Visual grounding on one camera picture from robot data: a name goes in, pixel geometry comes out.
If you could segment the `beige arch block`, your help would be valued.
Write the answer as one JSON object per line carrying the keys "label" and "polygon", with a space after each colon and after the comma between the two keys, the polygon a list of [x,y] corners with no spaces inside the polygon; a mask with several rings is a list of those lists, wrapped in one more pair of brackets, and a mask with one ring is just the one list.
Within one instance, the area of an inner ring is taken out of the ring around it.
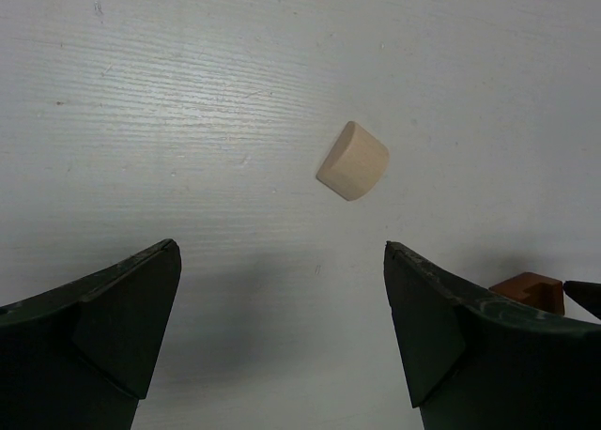
{"label": "beige arch block", "polygon": [[317,170],[316,179],[347,201],[357,200],[383,177],[390,153],[375,136],[348,121]]}

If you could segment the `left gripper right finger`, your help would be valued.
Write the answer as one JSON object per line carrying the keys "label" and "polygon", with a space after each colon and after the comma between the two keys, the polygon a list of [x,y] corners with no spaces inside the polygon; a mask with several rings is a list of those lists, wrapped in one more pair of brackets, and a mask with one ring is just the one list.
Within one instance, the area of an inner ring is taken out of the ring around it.
{"label": "left gripper right finger", "polygon": [[398,242],[384,282],[427,429],[596,429],[600,328],[464,280]]}

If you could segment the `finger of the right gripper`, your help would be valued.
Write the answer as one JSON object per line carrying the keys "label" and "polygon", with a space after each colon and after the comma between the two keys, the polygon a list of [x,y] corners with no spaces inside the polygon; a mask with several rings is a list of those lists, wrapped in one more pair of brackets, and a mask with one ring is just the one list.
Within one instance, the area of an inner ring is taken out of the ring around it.
{"label": "finger of the right gripper", "polygon": [[601,319],[601,284],[567,281],[563,291],[587,312]]}

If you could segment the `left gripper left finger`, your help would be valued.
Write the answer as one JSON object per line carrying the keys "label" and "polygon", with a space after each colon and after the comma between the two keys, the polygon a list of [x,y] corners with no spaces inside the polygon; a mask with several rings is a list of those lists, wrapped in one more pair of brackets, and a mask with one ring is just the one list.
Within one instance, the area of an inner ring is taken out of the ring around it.
{"label": "left gripper left finger", "polygon": [[129,429],[176,297],[180,249],[162,240],[1,309],[4,429]]}

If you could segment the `brown notched block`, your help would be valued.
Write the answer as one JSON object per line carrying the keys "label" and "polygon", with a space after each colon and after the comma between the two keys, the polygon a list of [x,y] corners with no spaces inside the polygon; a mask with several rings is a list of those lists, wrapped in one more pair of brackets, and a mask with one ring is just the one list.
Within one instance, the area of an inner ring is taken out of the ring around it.
{"label": "brown notched block", "polygon": [[523,272],[489,288],[490,291],[555,315],[564,315],[563,283],[544,275]]}

